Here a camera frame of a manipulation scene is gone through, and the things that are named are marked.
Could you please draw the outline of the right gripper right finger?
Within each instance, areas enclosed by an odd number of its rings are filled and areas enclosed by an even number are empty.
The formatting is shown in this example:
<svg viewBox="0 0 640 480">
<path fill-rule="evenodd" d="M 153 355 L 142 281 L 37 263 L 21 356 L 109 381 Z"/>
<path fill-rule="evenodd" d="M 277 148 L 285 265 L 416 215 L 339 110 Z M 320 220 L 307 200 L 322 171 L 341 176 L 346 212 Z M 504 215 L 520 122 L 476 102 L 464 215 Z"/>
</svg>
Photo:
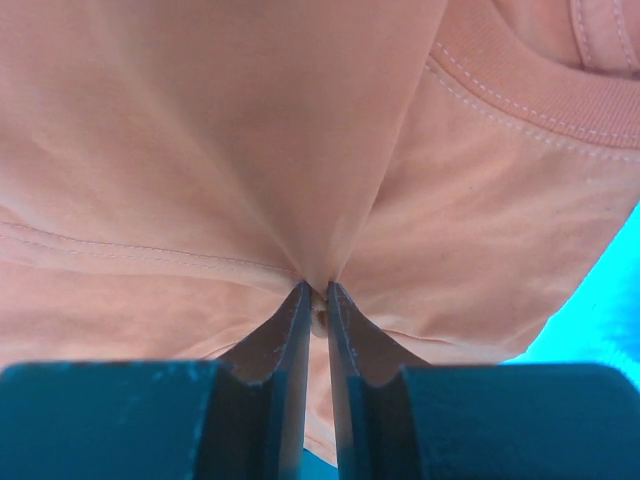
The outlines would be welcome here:
<svg viewBox="0 0 640 480">
<path fill-rule="evenodd" d="M 328 289 L 343 479 L 635 479 L 639 394 L 601 364 L 435 366 Z"/>
</svg>

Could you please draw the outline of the pink t shirt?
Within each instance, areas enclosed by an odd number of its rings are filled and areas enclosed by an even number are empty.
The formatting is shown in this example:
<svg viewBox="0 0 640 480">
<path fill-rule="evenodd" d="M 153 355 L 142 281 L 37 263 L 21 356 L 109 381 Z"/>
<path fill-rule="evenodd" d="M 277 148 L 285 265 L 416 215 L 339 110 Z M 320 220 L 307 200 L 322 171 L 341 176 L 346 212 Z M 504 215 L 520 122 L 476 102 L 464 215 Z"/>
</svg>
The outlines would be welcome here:
<svg viewBox="0 0 640 480">
<path fill-rule="evenodd" d="M 635 1 L 5 1 L 1 364 L 209 360 L 330 282 L 524 353 L 639 201 Z"/>
</svg>

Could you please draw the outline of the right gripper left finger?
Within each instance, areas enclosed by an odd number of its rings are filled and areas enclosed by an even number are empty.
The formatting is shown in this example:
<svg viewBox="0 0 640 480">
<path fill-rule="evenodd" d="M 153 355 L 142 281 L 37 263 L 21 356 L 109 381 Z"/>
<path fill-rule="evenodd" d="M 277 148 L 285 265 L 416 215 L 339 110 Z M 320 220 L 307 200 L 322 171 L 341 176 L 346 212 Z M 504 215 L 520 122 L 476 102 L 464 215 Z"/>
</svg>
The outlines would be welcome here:
<svg viewBox="0 0 640 480">
<path fill-rule="evenodd" d="M 213 360 L 31 362 L 1 374 L 5 479 L 296 479 L 311 292 Z"/>
</svg>

